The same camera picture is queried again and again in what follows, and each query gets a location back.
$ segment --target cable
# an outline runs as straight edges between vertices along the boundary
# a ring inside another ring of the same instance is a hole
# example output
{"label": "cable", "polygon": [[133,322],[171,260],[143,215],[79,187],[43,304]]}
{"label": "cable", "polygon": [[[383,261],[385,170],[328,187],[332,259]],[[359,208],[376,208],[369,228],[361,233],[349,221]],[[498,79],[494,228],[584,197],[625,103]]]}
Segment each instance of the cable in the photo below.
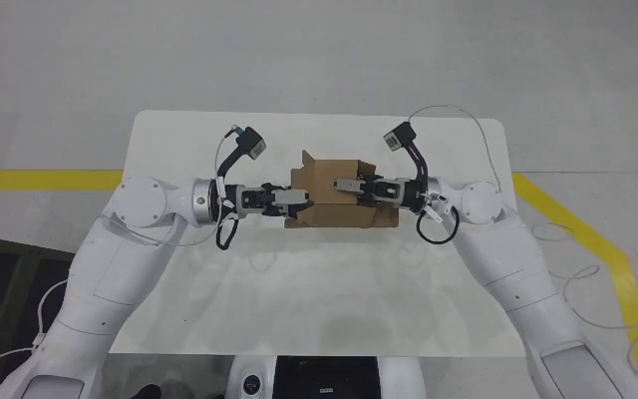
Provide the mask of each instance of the cable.
{"label": "cable", "polygon": [[42,295],[42,299],[40,299],[40,303],[38,303],[38,335],[44,333],[44,321],[42,321],[42,306],[44,306],[44,301],[47,300],[47,296],[49,296],[49,294],[56,289],[57,287],[59,287],[62,284],[65,284],[68,281],[68,279],[64,279],[56,284],[54,284],[51,288],[49,288],[47,290],[47,292],[44,293],[44,295]]}
{"label": "cable", "polygon": [[[569,235],[563,239],[548,239],[546,237],[540,237],[535,233],[535,230],[543,225],[553,225],[556,227],[561,227],[564,228],[565,230],[569,231]],[[571,239],[575,239],[576,237],[576,232],[574,231],[573,228],[564,225],[564,224],[560,224],[560,223],[553,223],[553,222],[545,222],[545,223],[540,223],[540,224],[536,224],[534,227],[531,228],[531,234],[536,238],[539,239],[541,241],[547,241],[547,242],[564,242],[564,241],[568,241]],[[553,273],[551,270],[548,270],[549,274],[556,277],[556,278],[560,278],[560,279],[565,279],[567,281],[565,281],[564,285],[562,286],[562,298],[565,301],[565,303],[567,304],[567,306],[569,306],[569,309],[571,309],[571,311],[576,315],[576,317],[578,317],[580,320],[582,320],[584,323],[587,323],[589,325],[592,325],[594,327],[598,327],[598,328],[602,328],[605,330],[633,330],[633,329],[638,329],[638,324],[626,324],[626,325],[604,325],[604,324],[599,324],[596,323],[595,321],[591,321],[588,318],[586,318],[585,316],[583,316],[582,314],[580,314],[578,312],[578,310],[576,310],[571,302],[569,301],[569,298],[567,298],[567,287],[569,286],[569,284],[571,283],[571,281],[573,280],[578,280],[578,279],[583,279],[583,278],[589,278],[593,275],[595,275],[596,273],[598,273],[598,271],[600,271],[600,266],[598,264],[592,264],[589,266],[585,266],[583,268],[581,268],[580,270],[576,271],[574,274],[572,274],[571,276],[563,276],[563,275],[559,275],[559,274],[555,274]],[[632,354],[634,351],[634,348],[636,347],[636,345],[638,344],[638,339],[634,339],[633,341],[631,341],[630,345],[629,345],[629,349],[627,350],[627,363],[629,364],[629,367],[631,368],[631,370],[634,372],[634,374],[638,375],[638,369],[636,368],[636,365],[634,364],[633,360],[632,360]]]}
{"label": "cable", "polygon": [[59,287],[60,285],[64,284],[67,282],[67,279],[64,279],[56,284],[54,284],[51,288],[47,289],[47,291],[44,293],[44,295],[42,295],[42,299],[40,299],[40,303],[38,303],[38,335],[36,335],[36,338],[33,340],[33,346],[30,348],[22,348],[22,349],[15,349],[15,350],[11,350],[9,352],[5,352],[0,354],[0,358],[8,356],[8,355],[12,355],[14,353],[19,353],[19,352],[32,352],[34,350],[36,350],[36,348],[42,343],[42,341],[44,340],[45,337],[45,333],[44,333],[44,321],[42,320],[42,306],[44,305],[45,300],[47,300],[47,296],[49,296],[49,294],[56,289],[57,287]]}
{"label": "cable", "polygon": [[417,165],[417,169],[419,170],[419,173],[422,176],[427,178],[428,177],[428,164],[426,163],[426,160],[423,158],[423,156],[419,152],[419,149],[417,148],[417,146],[415,146],[414,143],[410,143],[406,147],[406,149],[408,150],[410,156],[413,157],[412,160]]}
{"label": "cable", "polygon": [[455,216],[455,228],[452,230],[452,233],[448,236],[448,238],[443,239],[441,241],[435,241],[433,239],[427,238],[421,232],[421,220],[423,220],[423,217],[426,215],[426,212],[424,210],[421,211],[421,213],[419,214],[419,218],[417,218],[417,233],[426,242],[429,242],[429,243],[434,244],[434,245],[442,245],[444,243],[448,243],[448,242],[452,241],[452,238],[454,238],[457,235],[457,232],[459,231],[459,224],[461,224],[461,217],[459,216],[459,212],[453,206],[452,206],[452,214]]}
{"label": "cable", "polygon": [[417,158],[414,149],[410,146],[406,146],[404,148],[406,149],[406,152],[408,153],[412,161],[417,166],[417,179],[421,178],[424,175],[423,166],[420,164],[419,158]]}
{"label": "cable", "polygon": [[[538,233],[535,232],[536,229],[539,228],[539,227],[542,227],[544,225],[553,225],[553,226],[556,226],[556,227],[564,228],[565,230],[567,230],[567,234],[563,238],[551,238],[551,237],[538,235]],[[533,235],[536,239],[539,239],[539,240],[545,241],[545,242],[565,242],[565,241],[570,241],[570,240],[574,239],[574,237],[576,236],[576,231],[574,231],[573,228],[568,227],[568,226],[563,225],[563,224],[546,222],[546,223],[535,224],[531,228],[531,235]]]}
{"label": "cable", "polygon": [[239,147],[234,149],[232,153],[230,153],[230,155],[225,160],[223,160],[223,163],[221,163],[221,166],[219,167],[218,174],[215,175],[225,178],[230,168],[232,168],[232,166],[235,165],[235,163],[239,161],[242,156],[243,152]]}
{"label": "cable", "polygon": [[[228,133],[226,133],[223,138],[221,138],[221,140],[219,141],[219,144],[217,145],[217,150],[215,151],[215,158],[214,158],[214,171],[215,171],[215,175],[214,175],[214,179],[215,181],[217,180],[217,171],[218,171],[218,159],[219,159],[219,151],[221,150],[221,145],[223,144],[223,142],[228,139],[230,137],[230,135],[232,135],[232,133],[234,132],[234,129],[231,129]],[[131,233],[132,235],[141,238],[141,239],[145,239],[147,241],[150,241],[149,245],[160,245],[160,244],[164,244],[164,245],[169,245],[169,246],[195,246],[195,245],[199,245],[203,242],[208,241],[212,236],[214,236],[217,233],[217,230],[220,229],[220,225],[222,223],[224,223],[226,221],[223,220],[222,222],[219,222],[221,220],[221,209],[222,209],[222,198],[219,195],[219,189],[217,189],[217,207],[219,208],[219,213],[217,215],[217,224],[213,227],[213,230],[210,232],[209,235],[207,235],[206,237],[198,240],[198,241],[194,241],[194,242],[189,242],[189,243],[174,243],[174,242],[170,242],[170,241],[165,241],[162,239],[157,239],[145,234],[142,234],[140,232],[137,232],[133,229],[130,229],[127,225],[112,220],[110,217],[108,217],[105,214],[100,214],[98,216],[98,218],[103,217],[105,219],[107,219],[108,221],[112,222],[113,224],[119,226],[120,228],[123,228],[124,230],[126,230],[127,232]]]}
{"label": "cable", "polygon": [[449,109],[452,109],[452,110],[456,110],[456,111],[459,111],[459,112],[467,115],[468,117],[472,118],[475,121],[475,123],[478,126],[478,129],[480,130],[480,134],[482,135],[482,140],[485,143],[485,150],[487,151],[487,159],[489,160],[489,166],[491,167],[491,171],[494,173],[494,178],[496,179],[496,184],[498,185],[498,190],[500,192],[502,192],[502,189],[500,187],[500,178],[498,177],[498,174],[496,173],[496,168],[494,167],[494,163],[491,160],[491,153],[489,152],[489,146],[487,145],[487,137],[485,136],[485,131],[483,130],[482,126],[480,125],[479,120],[474,115],[470,114],[468,111],[466,111],[466,110],[464,110],[464,109],[462,109],[460,107],[457,107],[457,106],[454,106],[454,105],[451,105],[451,104],[442,104],[442,105],[434,105],[434,106],[427,106],[427,107],[419,108],[417,111],[415,111],[414,113],[412,113],[408,117],[408,122],[414,116],[419,114],[420,112],[428,110],[430,108],[449,108]]}
{"label": "cable", "polygon": [[27,352],[27,351],[33,352],[33,349],[34,348],[22,348],[22,349],[10,350],[9,352],[5,352],[5,353],[0,354],[0,358],[5,357],[5,356],[9,356],[9,355],[12,355],[12,354],[18,353],[18,352]]}
{"label": "cable", "polygon": [[[221,142],[219,142],[219,145],[217,146],[217,151],[215,152],[215,161],[214,161],[214,168],[215,168],[215,182],[218,182],[217,177],[219,176],[219,168],[217,166],[217,161],[219,158],[219,149],[221,149],[221,144],[223,143],[224,140],[226,140],[232,133],[234,132],[234,127],[233,129],[231,129],[228,133],[226,133],[223,137],[223,139],[221,139]],[[232,154],[230,155],[230,158],[237,152],[238,149],[235,149]],[[237,157],[236,160],[234,160],[232,162],[232,164],[229,166],[229,168],[241,157],[241,154],[239,154],[239,156]],[[235,234],[237,233],[237,227],[239,226],[239,220],[236,217],[236,214],[234,213],[229,213],[223,220],[221,219],[221,216],[223,215],[223,201],[226,200],[221,196],[221,192],[219,190],[218,186],[215,186],[217,189],[217,226],[215,227],[215,230],[213,231],[213,233],[215,234],[215,243],[217,245],[217,247],[221,250],[227,250],[230,247],[230,243],[232,242],[232,239],[235,237]],[[226,239],[225,243],[221,242],[221,231],[223,230],[223,224],[228,220],[232,218],[233,219],[233,223],[232,223],[232,229],[230,231],[230,235],[228,236],[228,238]]]}

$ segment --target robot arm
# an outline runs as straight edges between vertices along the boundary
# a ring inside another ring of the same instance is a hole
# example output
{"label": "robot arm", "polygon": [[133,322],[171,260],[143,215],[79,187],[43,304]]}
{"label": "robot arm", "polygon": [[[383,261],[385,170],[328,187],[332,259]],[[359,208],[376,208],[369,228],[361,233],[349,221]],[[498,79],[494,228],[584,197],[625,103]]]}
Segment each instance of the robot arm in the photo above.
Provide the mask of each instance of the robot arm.
{"label": "robot arm", "polygon": [[[472,276],[500,304],[520,335],[527,370],[540,397],[636,395],[638,379],[629,365],[614,361],[583,334],[550,279],[538,243],[519,215],[487,190],[477,195],[477,185],[486,184],[464,185],[454,193],[449,188],[443,190],[464,222],[452,243]],[[445,184],[440,180],[430,184],[431,188],[441,186]],[[467,196],[475,199],[464,201]],[[440,203],[437,209],[445,207]],[[475,212],[480,221],[473,218]],[[450,216],[444,215],[444,225],[452,231]]]}
{"label": "robot arm", "polygon": [[[222,164],[224,175],[241,155],[256,158],[252,150],[265,147],[250,128],[241,133],[238,150]],[[250,144],[243,147],[246,140]],[[32,356],[0,385],[0,398],[99,397],[102,367],[116,336],[157,285],[189,224],[216,225],[221,215],[222,220],[232,218],[236,230],[250,213],[295,217],[310,205],[306,191],[272,184],[247,188],[226,185],[223,179],[196,179],[178,188],[151,178],[124,181],[71,264],[58,317],[34,341]],[[131,230],[161,226],[169,230],[160,240],[149,241]],[[228,240],[217,243],[222,249],[229,245]]]}
{"label": "robot arm", "polygon": [[[417,229],[423,239],[454,244],[472,276],[500,304],[520,335],[527,370],[540,397],[636,397],[638,379],[633,370],[626,362],[615,362],[583,334],[550,279],[538,243],[519,215],[503,203],[499,189],[486,182],[453,188],[429,178],[415,137],[409,122],[384,137],[391,150],[404,148],[411,155],[418,168],[415,179],[359,176],[337,180],[335,188],[356,193],[360,204],[388,202],[418,213]],[[442,222],[450,236],[442,241],[426,238],[419,230],[424,216]]]}

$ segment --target cardboard box flap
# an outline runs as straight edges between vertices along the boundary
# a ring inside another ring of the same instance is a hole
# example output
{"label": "cardboard box flap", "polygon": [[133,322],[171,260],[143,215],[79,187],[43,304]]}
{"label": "cardboard box flap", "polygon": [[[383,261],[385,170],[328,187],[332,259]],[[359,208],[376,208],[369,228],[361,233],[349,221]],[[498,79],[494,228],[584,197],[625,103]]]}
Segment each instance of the cardboard box flap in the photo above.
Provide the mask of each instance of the cardboard box flap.
{"label": "cardboard box flap", "polygon": [[396,227],[399,211],[384,204],[361,206],[357,195],[335,190],[337,179],[356,179],[358,175],[373,175],[376,167],[358,160],[315,160],[303,151],[301,169],[290,172],[294,189],[308,191],[314,205],[287,219],[287,228],[298,227]]}
{"label": "cardboard box flap", "polygon": [[359,163],[359,166],[357,168],[358,175],[373,175],[375,171],[377,170],[377,167],[372,164],[368,164],[363,161],[358,161],[358,163]]}

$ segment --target white cable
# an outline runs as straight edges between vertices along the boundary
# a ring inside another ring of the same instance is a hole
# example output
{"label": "white cable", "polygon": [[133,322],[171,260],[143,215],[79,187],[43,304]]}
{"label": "white cable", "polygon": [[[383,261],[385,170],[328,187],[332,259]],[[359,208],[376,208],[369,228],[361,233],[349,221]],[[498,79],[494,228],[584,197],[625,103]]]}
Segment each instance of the white cable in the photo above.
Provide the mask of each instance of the white cable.
{"label": "white cable", "polygon": [[[538,233],[536,233],[536,229],[539,227],[543,227],[544,225],[553,225],[555,227],[560,227],[563,228],[567,231],[567,234],[562,237],[562,238],[551,238],[548,236],[542,236],[542,235],[538,235]],[[570,241],[572,239],[574,239],[574,237],[576,236],[576,231],[574,231],[573,228],[568,227],[566,225],[563,224],[558,224],[558,223],[552,223],[552,222],[546,222],[546,223],[539,223],[539,224],[535,224],[532,228],[531,228],[531,234],[536,238],[539,239],[541,241],[545,241],[545,242],[564,242],[564,241]]]}
{"label": "white cable", "polygon": [[491,160],[491,154],[489,153],[489,146],[487,145],[487,136],[485,135],[485,131],[482,129],[482,126],[480,125],[479,120],[474,115],[470,114],[468,111],[464,110],[461,107],[457,107],[457,106],[452,105],[452,104],[441,104],[441,105],[434,105],[434,106],[427,106],[427,107],[419,108],[417,111],[413,112],[408,117],[408,122],[412,119],[412,117],[415,117],[420,112],[428,110],[430,108],[449,108],[451,110],[456,110],[456,111],[459,111],[459,112],[467,115],[468,117],[472,118],[473,121],[475,121],[475,124],[477,124],[478,129],[480,130],[480,134],[482,135],[482,140],[485,143],[485,150],[487,151],[487,159],[489,160],[489,166],[491,167],[491,171],[494,173],[494,178],[496,179],[496,184],[498,185],[498,190],[500,192],[502,192],[502,189],[500,187],[500,178],[498,177],[498,174],[496,173],[496,168],[494,167],[494,163]]}
{"label": "white cable", "polygon": [[40,299],[40,303],[38,303],[38,335],[44,333],[44,321],[42,320],[42,307],[44,306],[44,301],[47,300],[47,296],[49,296],[49,294],[54,289],[66,283],[67,281],[68,281],[67,279],[64,279],[58,282],[57,284],[54,284],[51,288],[47,290],[47,292],[44,293],[44,295],[42,295],[42,299]]}
{"label": "white cable", "polygon": [[[217,181],[217,170],[218,170],[218,159],[219,159],[219,151],[221,150],[221,145],[223,144],[223,142],[229,137],[229,135],[224,135],[221,140],[219,141],[219,144],[217,145],[217,150],[215,151],[215,158],[214,158],[214,170],[215,170],[215,175],[214,175],[214,180]],[[194,245],[199,245],[203,242],[208,241],[212,236],[214,236],[217,231],[220,229],[221,225],[224,224],[228,219],[232,218],[229,216],[225,217],[224,220],[221,220],[221,212],[222,212],[222,198],[221,195],[219,193],[219,187],[218,185],[215,185],[216,190],[217,190],[217,207],[219,209],[219,213],[217,214],[217,224],[214,226],[214,229],[210,232],[209,235],[207,235],[206,237],[198,240],[198,241],[194,241],[194,242],[189,242],[189,243],[173,243],[173,242],[169,242],[169,241],[165,241],[162,239],[157,239],[157,238],[153,238],[151,236],[148,235],[144,235],[140,232],[137,232],[133,229],[130,229],[128,226],[126,226],[125,224],[123,224],[122,222],[117,222],[112,220],[110,217],[106,216],[105,214],[100,214],[100,216],[98,217],[103,217],[106,218],[107,220],[113,222],[115,225],[123,228],[124,230],[128,231],[129,233],[131,233],[132,235],[141,238],[141,239],[145,239],[147,241],[150,241],[149,245],[160,245],[160,244],[164,244],[164,245],[169,245],[169,246],[194,246]]]}
{"label": "white cable", "polygon": [[[567,231],[569,231],[569,235],[565,238],[565,239],[546,239],[543,237],[539,237],[538,235],[536,235],[534,233],[534,230],[542,225],[554,225],[556,227],[561,227],[566,229]],[[540,224],[536,224],[532,229],[531,229],[531,233],[532,235],[536,238],[536,239],[540,239],[542,241],[549,241],[549,242],[564,242],[567,241],[569,239],[575,239],[576,237],[576,232],[574,231],[573,228],[568,227],[564,224],[560,224],[560,223],[552,223],[552,222],[546,222],[546,223],[540,223]],[[569,286],[569,283],[571,283],[571,281],[573,280],[578,280],[578,279],[583,279],[583,278],[589,278],[593,275],[595,275],[598,271],[600,271],[600,266],[597,264],[592,264],[589,266],[585,266],[583,268],[581,268],[580,270],[576,271],[574,274],[572,274],[569,277],[565,277],[562,275],[558,275],[555,274],[553,272],[551,272],[549,270],[549,274],[551,274],[552,276],[556,277],[556,278],[560,278],[560,279],[566,279],[567,281],[565,281],[565,284],[562,286],[562,298],[565,301],[565,303],[567,304],[567,306],[569,306],[569,309],[571,309],[571,311],[576,315],[576,317],[578,317],[579,319],[581,319],[583,322],[592,325],[594,327],[598,327],[598,328],[602,328],[605,330],[633,330],[633,329],[638,329],[638,324],[626,324],[626,325],[604,325],[604,324],[599,324],[596,323],[595,321],[591,321],[588,318],[586,318],[585,316],[583,316],[582,314],[580,314],[578,312],[578,310],[576,310],[571,302],[569,301],[569,299],[567,298],[567,287]],[[634,348],[636,347],[636,344],[638,344],[638,339],[634,339],[633,341],[631,341],[630,345],[629,345],[629,349],[627,350],[627,363],[629,364],[629,367],[631,367],[631,370],[634,372],[634,374],[638,375],[638,369],[636,368],[636,365],[633,362],[632,359],[632,355],[633,355],[633,351]]]}
{"label": "white cable", "polygon": [[5,352],[0,354],[0,358],[1,357],[5,357],[8,355],[12,355],[14,353],[19,353],[19,352],[32,352],[34,350],[36,350],[36,348],[42,343],[42,341],[44,340],[45,337],[45,333],[44,333],[44,321],[42,320],[42,306],[44,305],[45,300],[47,300],[47,296],[49,296],[49,294],[56,289],[57,287],[59,287],[60,285],[64,284],[65,282],[67,282],[67,280],[62,280],[56,284],[54,284],[51,288],[49,288],[44,295],[42,295],[42,299],[40,299],[40,303],[38,303],[38,335],[36,335],[36,338],[33,341],[33,346],[30,348],[22,348],[22,349],[15,349],[15,350],[11,350],[9,352]]}
{"label": "white cable", "polygon": [[12,355],[14,353],[19,353],[19,352],[27,352],[27,351],[33,352],[33,349],[34,348],[22,348],[22,349],[11,350],[9,352],[5,352],[3,354],[0,354],[0,357],[9,356],[9,355]]}

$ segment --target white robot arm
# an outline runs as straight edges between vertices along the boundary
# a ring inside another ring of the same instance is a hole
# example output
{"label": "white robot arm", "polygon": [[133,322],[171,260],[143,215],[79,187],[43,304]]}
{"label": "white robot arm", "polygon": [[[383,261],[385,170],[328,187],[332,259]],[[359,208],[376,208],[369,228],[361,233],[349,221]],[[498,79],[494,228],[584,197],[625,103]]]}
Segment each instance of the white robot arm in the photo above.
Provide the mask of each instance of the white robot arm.
{"label": "white robot arm", "polygon": [[[219,216],[230,218],[232,238],[238,220],[250,213],[294,217],[312,205],[306,191],[226,185],[223,177],[234,162],[242,155],[255,159],[265,148],[250,128],[233,127],[230,133],[241,136],[216,180],[196,179],[177,188],[131,178],[117,188],[71,264],[58,317],[36,338],[32,356],[0,385],[1,399],[99,397],[102,367],[118,332],[155,288],[189,224],[216,225]],[[169,226],[161,240],[131,230],[160,226]],[[221,242],[218,226],[215,231],[218,246],[227,249],[229,240]]]}
{"label": "white robot arm", "polygon": [[[540,397],[637,397],[638,378],[626,362],[611,358],[582,333],[550,279],[538,243],[518,214],[500,201],[495,187],[474,183],[453,190],[436,179],[429,186],[450,201],[439,208],[445,211],[451,203],[459,210],[465,224],[452,243],[520,335]],[[444,219],[452,231],[452,218]]]}

